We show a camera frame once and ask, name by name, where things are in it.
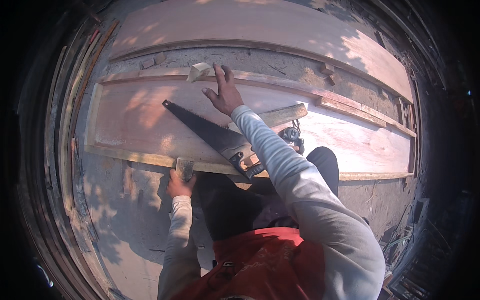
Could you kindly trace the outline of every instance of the plywood board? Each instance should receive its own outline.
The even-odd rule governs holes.
[[[173,165],[177,157],[186,156],[193,158],[196,166],[214,164],[231,169],[220,154],[162,106],[162,101],[168,99],[219,125],[227,125],[230,117],[217,111],[201,92],[203,87],[216,90],[216,83],[144,80],[103,85],[100,97],[95,97],[98,104],[91,104],[97,107],[97,116],[94,127],[87,128],[86,151],[104,154],[99,152],[103,149],[114,157],[118,157],[118,152],[124,156],[138,153],[135,161],[154,155],[161,165]],[[245,104],[256,113],[304,103],[308,115],[300,122],[305,155],[318,146],[326,146],[336,154],[340,172],[407,171],[410,139],[399,131],[317,108],[310,97],[251,85],[237,84],[237,88]],[[284,127],[272,130],[278,132]]]
[[[412,103],[407,72],[388,51],[333,16],[282,0],[175,0],[148,6],[127,16],[109,58],[208,46],[268,49],[323,61]]]

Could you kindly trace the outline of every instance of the saw handle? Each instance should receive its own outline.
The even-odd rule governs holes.
[[[240,165],[241,161],[242,161],[242,158],[243,158],[243,152],[240,151],[240,152],[237,152],[234,156],[232,156],[232,158],[229,159],[228,161],[246,179],[252,180],[253,176],[255,176],[257,174],[260,174],[265,170],[264,166],[261,163],[255,164],[248,169],[243,169]]]

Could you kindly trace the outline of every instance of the person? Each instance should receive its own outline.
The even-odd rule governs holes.
[[[218,95],[202,92],[245,135],[271,183],[245,191],[223,174],[183,182],[171,170],[172,219],[158,299],[377,299],[382,250],[337,197],[334,153],[325,147],[306,158],[296,153],[244,105],[230,68],[214,69]],[[189,234],[195,183],[217,262],[203,277]]]

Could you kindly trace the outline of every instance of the dirt ground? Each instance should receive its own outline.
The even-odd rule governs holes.
[[[104,22],[100,31],[116,19],[122,25],[128,13],[158,0],[119,0],[101,13]],[[325,11],[376,40],[373,26],[358,14],[354,15],[347,1],[292,0],[307,7],[321,7]],[[171,199],[165,194],[168,168],[95,155],[83,151],[89,99],[98,77],[140,69],[140,63],[155,54],[115,63],[108,62],[111,45],[119,28],[104,47],[89,79],[86,95],[77,122],[80,141],[84,190],[88,208],[99,236],[98,247],[105,266],[118,290],[131,299],[156,299],[158,275],[162,269],[163,252],[167,239]],[[401,55],[389,44],[391,53]],[[377,86],[351,73],[337,69],[342,82],[330,86],[319,72],[319,62],[294,55],[246,48],[191,48],[164,52],[167,59],[151,68],[190,67],[205,61],[225,64],[234,70],[249,71],[315,85],[366,104],[398,120],[393,98],[382,100]],[[132,168],[133,188],[123,191],[126,168]],[[396,226],[406,206],[412,202],[416,180],[405,188],[402,180],[341,181],[339,199],[360,216],[367,217],[377,240],[385,230]],[[202,275],[212,267],[212,241],[206,230],[200,208],[194,207],[192,233],[199,247],[198,258]]]

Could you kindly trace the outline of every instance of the right hand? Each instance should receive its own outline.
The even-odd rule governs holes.
[[[234,109],[243,105],[240,93],[233,83],[233,72],[229,67],[222,65],[220,68],[216,63],[213,64],[213,68],[218,84],[218,95],[211,88],[206,87],[202,89],[202,92],[216,109],[230,117]]]

